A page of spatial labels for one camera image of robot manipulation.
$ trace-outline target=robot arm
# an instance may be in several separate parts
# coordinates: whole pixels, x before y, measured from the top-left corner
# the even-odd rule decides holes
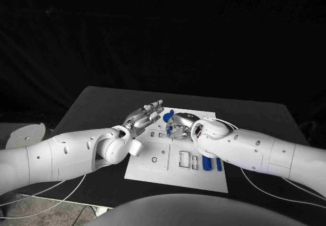
[[[287,178],[326,196],[326,150],[245,129],[229,130],[210,117],[194,122],[190,136],[203,156]]]
[[[160,118],[162,101],[136,109],[121,126],[56,135],[36,145],[0,150],[0,195],[38,182],[73,179],[111,164],[126,154],[139,155],[134,138]]]

